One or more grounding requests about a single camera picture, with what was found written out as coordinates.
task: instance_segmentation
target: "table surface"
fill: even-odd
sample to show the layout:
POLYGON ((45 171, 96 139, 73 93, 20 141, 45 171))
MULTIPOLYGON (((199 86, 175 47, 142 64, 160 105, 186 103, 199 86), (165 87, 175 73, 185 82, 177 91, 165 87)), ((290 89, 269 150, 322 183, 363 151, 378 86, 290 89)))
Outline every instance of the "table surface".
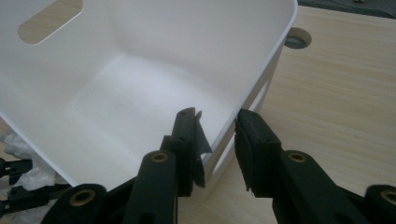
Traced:
MULTIPOLYGON (((294 27, 312 43, 283 49, 260 114, 284 149, 310 154, 337 185, 360 195, 373 184, 396 186, 396 20, 300 7, 294 27)), ((276 223, 271 200, 246 191, 236 159, 178 219, 276 223)))

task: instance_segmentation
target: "metal ring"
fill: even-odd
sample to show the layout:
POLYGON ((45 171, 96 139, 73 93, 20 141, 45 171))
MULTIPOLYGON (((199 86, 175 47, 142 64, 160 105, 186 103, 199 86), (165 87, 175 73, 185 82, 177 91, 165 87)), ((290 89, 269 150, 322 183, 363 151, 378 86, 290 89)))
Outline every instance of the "metal ring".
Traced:
POLYGON ((95 198, 95 195, 96 193, 93 189, 82 189, 73 194, 69 203, 72 206, 79 207, 92 201, 95 198))
POLYGON ((168 160, 168 155, 163 152, 155 153, 151 156, 151 160, 155 162, 163 162, 168 160))
POLYGON ((382 190, 381 197, 387 202, 396 205, 396 192, 392 190, 382 190))
POLYGON ((292 152, 289 154, 289 159, 292 161, 297 161, 297 162, 306 162, 307 158, 305 155, 297 152, 292 152))

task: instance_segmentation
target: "light wood desk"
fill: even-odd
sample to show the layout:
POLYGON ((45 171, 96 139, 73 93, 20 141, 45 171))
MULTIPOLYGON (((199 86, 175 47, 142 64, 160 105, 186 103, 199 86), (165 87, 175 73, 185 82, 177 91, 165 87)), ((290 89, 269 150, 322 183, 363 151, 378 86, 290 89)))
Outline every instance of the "light wood desk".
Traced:
MULTIPOLYGON (((396 186, 396 20, 300 7, 294 26, 312 44, 283 49, 260 113, 284 149, 313 156, 336 184, 360 195, 396 186)), ((178 218, 276 223, 271 200, 245 191, 236 160, 207 200, 178 218)))

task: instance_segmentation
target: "white container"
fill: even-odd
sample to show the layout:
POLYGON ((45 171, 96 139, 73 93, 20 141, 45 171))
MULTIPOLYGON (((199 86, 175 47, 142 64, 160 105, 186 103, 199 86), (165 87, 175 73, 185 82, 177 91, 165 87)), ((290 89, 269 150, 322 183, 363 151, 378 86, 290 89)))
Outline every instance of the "white container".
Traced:
POLYGON ((0 0, 0 115, 71 185, 107 190, 136 176, 191 106, 213 186, 233 119, 262 100, 297 11, 295 0, 84 0, 46 39, 23 42, 20 25, 51 2, 0 0))

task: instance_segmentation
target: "round hole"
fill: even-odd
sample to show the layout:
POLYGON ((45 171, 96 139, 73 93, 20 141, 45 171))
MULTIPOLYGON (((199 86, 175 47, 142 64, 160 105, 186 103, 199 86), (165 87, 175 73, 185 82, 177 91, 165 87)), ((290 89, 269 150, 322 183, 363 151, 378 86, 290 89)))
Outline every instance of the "round hole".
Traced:
POLYGON ((290 49, 305 49, 312 42, 312 36, 306 30, 292 27, 286 36, 285 46, 290 49))
POLYGON ((95 191, 92 189, 83 189, 80 190, 79 192, 73 194, 73 196, 70 198, 70 205, 79 207, 84 204, 89 203, 95 198, 95 191))
POLYGON ((381 197, 385 199, 387 202, 396 205, 396 192, 392 190, 383 190, 381 191, 381 197))
POLYGON ((338 223, 353 224, 353 220, 343 213, 334 212, 333 217, 338 223))
POLYGON ((144 213, 139 218, 140 224, 153 224, 155 222, 155 215, 152 213, 144 213))
POLYGON ((168 160, 168 155, 166 155, 163 152, 159 152, 159 153, 152 155, 151 160, 156 161, 156 162, 166 161, 166 160, 168 160))
POLYGON ((306 162, 306 156, 300 153, 290 153, 289 154, 289 159, 291 159, 292 161, 297 161, 297 162, 306 162))

